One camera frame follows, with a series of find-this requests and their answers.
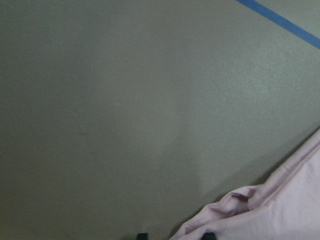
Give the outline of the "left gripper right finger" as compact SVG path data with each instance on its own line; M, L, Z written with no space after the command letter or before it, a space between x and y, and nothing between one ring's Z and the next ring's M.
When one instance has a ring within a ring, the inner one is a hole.
M202 235L202 240L216 240L216 234L214 232L206 232Z

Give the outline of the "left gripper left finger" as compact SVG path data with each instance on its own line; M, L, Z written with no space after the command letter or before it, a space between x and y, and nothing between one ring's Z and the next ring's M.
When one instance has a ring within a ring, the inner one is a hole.
M149 239L149 234L146 232L138 233L136 235L136 240L148 240L148 239Z

